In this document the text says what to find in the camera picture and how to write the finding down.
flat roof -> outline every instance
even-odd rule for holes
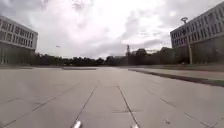
[[[23,24],[21,24],[21,23],[15,21],[15,20],[12,20],[12,19],[10,19],[10,18],[8,18],[8,17],[6,17],[6,16],[3,16],[3,15],[0,14],[0,18],[6,19],[6,20],[8,20],[8,21],[10,21],[10,22],[12,22],[12,23],[14,23],[14,24],[19,25],[20,27],[23,27],[23,28],[25,28],[25,29],[27,29],[27,30],[29,30],[29,31],[31,31],[31,32],[33,32],[33,33],[35,33],[35,34],[38,34],[38,32],[36,32],[36,31],[34,31],[34,30],[32,30],[32,29],[26,27],[25,25],[23,25]]]

ground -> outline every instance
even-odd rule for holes
[[[0,72],[0,127],[224,127],[222,87],[110,67]]]

sky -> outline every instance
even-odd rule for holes
[[[106,57],[171,47],[170,31],[222,0],[0,0],[0,14],[38,32],[36,52]]]

pavement joint line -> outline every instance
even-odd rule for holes
[[[158,95],[154,94],[153,92],[149,91],[148,88],[146,88],[146,87],[144,87],[144,88],[147,90],[147,92],[149,92],[149,93],[155,95],[155,96],[158,97],[161,101],[165,102],[167,105],[170,105],[170,106],[172,106],[173,108],[177,109],[178,111],[181,111],[177,106],[170,104],[169,101],[166,101],[166,100],[164,100],[163,98],[161,98],[160,96],[158,96]],[[187,112],[184,112],[184,111],[181,111],[181,112],[183,112],[184,115],[188,116],[189,118],[191,118],[191,119],[193,119],[193,120],[199,122],[200,124],[202,124],[202,125],[205,126],[206,128],[213,128],[213,127],[209,126],[208,124],[206,124],[206,123],[204,123],[204,122],[201,122],[200,120],[198,120],[198,119],[195,118],[194,116],[191,116],[191,115],[188,114]]]
[[[94,87],[93,91],[91,92],[90,96],[88,97],[87,101],[85,102],[84,106],[82,107],[81,111],[79,112],[78,116],[76,117],[75,122],[79,120],[79,117],[81,116],[83,110],[85,109],[87,103],[90,101],[90,99],[96,89],[97,89],[97,85]]]
[[[126,106],[127,106],[127,108],[128,108],[128,111],[130,112],[130,114],[131,114],[131,116],[132,116],[132,118],[133,118],[135,124],[139,127],[139,124],[138,124],[138,122],[137,122],[137,120],[136,120],[136,118],[135,118],[135,116],[134,116],[134,114],[133,114],[133,112],[132,112],[130,106],[128,105],[127,100],[125,99],[124,94],[123,94],[123,92],[121,91],[120,86],[118,85],[117,88],[119,89],[119,91],[120,91],[120,93],[121,93],[121,96],[122,96],[122,98],[124,99],[124,102],[125,102],[125,104],[126,104]]]
[[[75,87],[76,87],[76,86],[73,86],[73,87],[71,87],[71,88],[69,88],[69,89],[66,89],[66,90],[62,91],[62,92],[61,92],[60,94],[58,94],[57,96],[53,97],[52,99],[48,100],[47,102],[45,102],[45,103],[43,103],[43,104],[41,104],[41,105],[39,105],[39,106],[37,106],[36,108],[34,108],[33,110],[31,110],[30,112],[23,114],[22,116],[20,116],[20,117],[18,117],[17,119],[15,119],[15,120],[9,122],[8,124],[5,124],[5,125],[3,126],[3,128],[9,126],[10,124],[15,123],[15,122],[16,122],[17,120],[19,120],[19,119],[21,119],[21,118],[23,118],[23,117],[25,117],[25,116],[31,114],[32,112],[34,112],[34,111],[36,111],[37,109],[39,109],[39,108],[45,106],[45,105],[48,104],[49,102],[53,101],[54,99],[58,98],[59,96],[65,94],[65,93],[69,92],[70,90],[72,90],[72,89],[75,88]]]
[[[215,123],[211,128],[215,128],[219,123],[221,123],[224,120],[224,118],[221,118],[217,123]]]
[[[10,103],[10,102],[13,102],[13,101],[16,101],[16,100],[19,100],[20,98],[14,98],[14,99],[11,99],[11,100],[8,100],[8,101],[5,101],[4,103],[1,103],[0,104],[0,107],[4,104],[7,104],[7,103]]]

street lamp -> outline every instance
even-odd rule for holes
[[[58,55],[58,62],[57,62],[57,65],[60,66],[60,55]]]
[[[184,22],[184,24],[186,24],[187,23],[187,20],[188,20],[188,18],[187,17],[183,17],[183,18],[181,18],[181,21],[183,21]],[[183,35],[185,36],[186,35],[186,30],[184,29],[183,30]],[[189,59],[190,59],[190,64],[193,64],[193,56],[192,56],[192,50],[191,50],[191,45],[190,45],[190,42],[189,42],[189,40],[188,40],[188,37],[186,36],[186,38],[187,38],[187,46],[188,46],[188,52],[189,52]]]

